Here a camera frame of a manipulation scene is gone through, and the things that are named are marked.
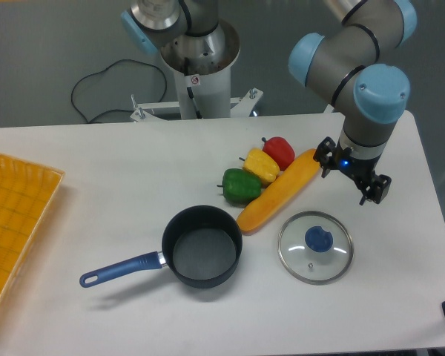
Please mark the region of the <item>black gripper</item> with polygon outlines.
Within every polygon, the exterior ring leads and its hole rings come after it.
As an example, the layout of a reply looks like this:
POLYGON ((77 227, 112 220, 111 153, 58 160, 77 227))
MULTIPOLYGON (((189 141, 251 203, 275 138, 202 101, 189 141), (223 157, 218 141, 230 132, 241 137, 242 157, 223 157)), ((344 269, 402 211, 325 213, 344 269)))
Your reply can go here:
POLYGON ((352 153, 351 148, 341 148, 327 136, 317 146, 313 160, 319 164, 322 178, 325 178, 331 170, 338 170, 353 180, 362 193, 360 205, 366 201, 380 204, 388 194, 392 182, 391 177, 375 173, 375 166, 380 156, 371 159, 358 159, 354 158, 352 153))

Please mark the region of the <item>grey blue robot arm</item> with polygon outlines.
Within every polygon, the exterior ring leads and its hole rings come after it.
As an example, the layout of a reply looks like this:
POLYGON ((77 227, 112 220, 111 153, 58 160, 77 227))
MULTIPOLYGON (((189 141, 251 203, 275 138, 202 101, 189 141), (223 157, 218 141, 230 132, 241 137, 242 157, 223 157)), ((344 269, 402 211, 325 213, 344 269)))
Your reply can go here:
MULTIPOLYGON (((338 140, 324 139, 314 158, 340 171, 365 201, 379 203, 391 179, 375 166, 406 108, 410 83, 380 56, 403 44, 417 25, 409 1, 328 1, 343 28, 331 38, 305 35, 292 49, 289 73, 344 115, 338 140)), ((231 113, 231 67, 240 54, 235 29, 216 1, 135 1, 121 20, 144 53, 159 54, 174 73, 183 119, 231 113)))

